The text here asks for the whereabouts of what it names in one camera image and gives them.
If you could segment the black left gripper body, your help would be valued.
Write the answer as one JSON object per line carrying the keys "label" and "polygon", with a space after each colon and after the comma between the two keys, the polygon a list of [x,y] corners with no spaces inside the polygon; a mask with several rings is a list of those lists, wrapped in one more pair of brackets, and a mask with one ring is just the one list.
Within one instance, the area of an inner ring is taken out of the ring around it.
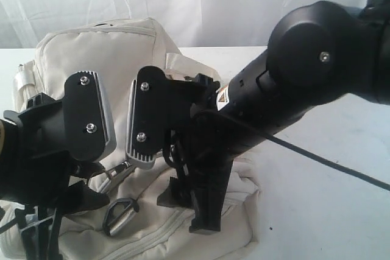
{"label": "black left gripper body", "polygon": [[79,165],[66,147],[61,99],[38,94],[5,113],[5,199],[19,204],[5,228],[16,228],[26,259],[63,258],[65,192]]}

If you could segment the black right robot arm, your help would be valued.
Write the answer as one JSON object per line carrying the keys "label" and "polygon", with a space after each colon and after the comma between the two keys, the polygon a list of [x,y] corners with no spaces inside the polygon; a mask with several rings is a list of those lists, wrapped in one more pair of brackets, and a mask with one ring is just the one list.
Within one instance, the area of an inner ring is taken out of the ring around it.
{"label": "black right robot arm", "polygon": [[284,16],[267,49],[193,104],[168,139],[163,154],[177,175],[157,205],[194,210],[192,233],[218,232],[233,160],[346,94],[389,104],[389,0],[357,13],[319,1]]}

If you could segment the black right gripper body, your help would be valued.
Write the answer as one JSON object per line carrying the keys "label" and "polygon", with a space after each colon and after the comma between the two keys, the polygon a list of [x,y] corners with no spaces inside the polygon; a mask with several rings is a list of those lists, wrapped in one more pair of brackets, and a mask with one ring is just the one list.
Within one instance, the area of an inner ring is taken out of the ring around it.
{"label": "black right gripper body", "polygon": [[226,121],[211,105],[219,86],[204,74],[181,83],[180,88],[190,94],[190,121],[183,129],[167,132],[163,146],[163,157],[181,184],[181,208],[194,211],[190,233],[221,230],[233,156],[223,143]]}

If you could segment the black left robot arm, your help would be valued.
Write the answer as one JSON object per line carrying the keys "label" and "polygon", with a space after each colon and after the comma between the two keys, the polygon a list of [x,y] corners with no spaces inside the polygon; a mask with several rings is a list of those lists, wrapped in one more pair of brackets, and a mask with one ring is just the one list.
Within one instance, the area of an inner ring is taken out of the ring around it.
{"label": "black left robot arm", "polygon": [[60,259],[62,217],[99,209],[109,199],[85,180],[103,171],[99,101],[38,94],[1,120],[1,198],[21,204],[1,227],[18,227],[27,259]]}

